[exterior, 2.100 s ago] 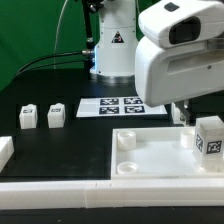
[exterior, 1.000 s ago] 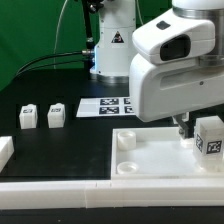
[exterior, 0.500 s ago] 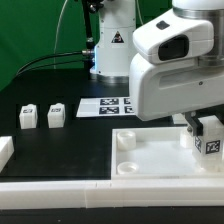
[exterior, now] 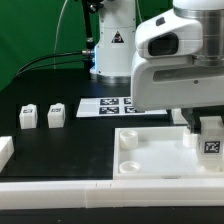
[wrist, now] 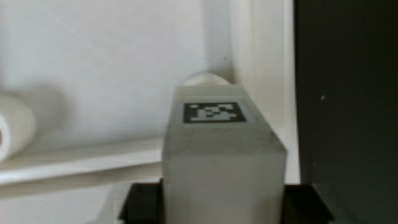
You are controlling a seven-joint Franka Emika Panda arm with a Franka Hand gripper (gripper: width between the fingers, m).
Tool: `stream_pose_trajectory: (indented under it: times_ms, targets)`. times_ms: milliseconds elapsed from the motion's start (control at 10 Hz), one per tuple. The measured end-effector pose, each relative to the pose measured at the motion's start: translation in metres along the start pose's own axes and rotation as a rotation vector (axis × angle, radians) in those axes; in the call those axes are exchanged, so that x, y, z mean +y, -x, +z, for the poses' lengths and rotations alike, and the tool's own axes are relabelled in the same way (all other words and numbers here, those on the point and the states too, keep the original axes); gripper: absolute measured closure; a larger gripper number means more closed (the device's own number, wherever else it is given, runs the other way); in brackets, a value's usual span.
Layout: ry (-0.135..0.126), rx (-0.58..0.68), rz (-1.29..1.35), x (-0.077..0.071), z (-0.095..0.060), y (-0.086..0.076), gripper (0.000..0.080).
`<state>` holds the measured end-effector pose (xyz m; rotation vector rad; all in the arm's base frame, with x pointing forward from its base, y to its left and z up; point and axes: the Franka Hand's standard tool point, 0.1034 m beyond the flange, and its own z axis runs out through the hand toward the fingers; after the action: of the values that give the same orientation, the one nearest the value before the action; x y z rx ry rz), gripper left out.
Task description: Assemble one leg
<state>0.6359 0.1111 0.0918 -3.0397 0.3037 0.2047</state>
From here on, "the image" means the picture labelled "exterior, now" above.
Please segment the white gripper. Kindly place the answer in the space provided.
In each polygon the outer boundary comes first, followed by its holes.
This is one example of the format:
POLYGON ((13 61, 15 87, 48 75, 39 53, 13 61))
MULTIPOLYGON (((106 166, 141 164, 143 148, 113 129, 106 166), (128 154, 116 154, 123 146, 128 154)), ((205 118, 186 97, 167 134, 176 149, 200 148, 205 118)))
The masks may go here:
POLYGON ((134 107, 184 108, 190 133, 200 134, 199 113, 190 107, 224 104, 224 10, 173 8, 141 23, 135 46, 134 107))

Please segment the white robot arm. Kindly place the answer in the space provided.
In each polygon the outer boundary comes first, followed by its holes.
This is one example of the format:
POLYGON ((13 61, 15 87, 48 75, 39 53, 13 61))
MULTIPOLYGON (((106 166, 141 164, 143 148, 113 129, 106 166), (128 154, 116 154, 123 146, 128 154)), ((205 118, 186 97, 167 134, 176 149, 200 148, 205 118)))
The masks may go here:
POLYGON ((99 0, 97 78, 131 82, 140 111, 179 108, 193 132, 202 117, 224 123, 224 0, 173 0, 172 8, 140 24, 136 0, 99 0))

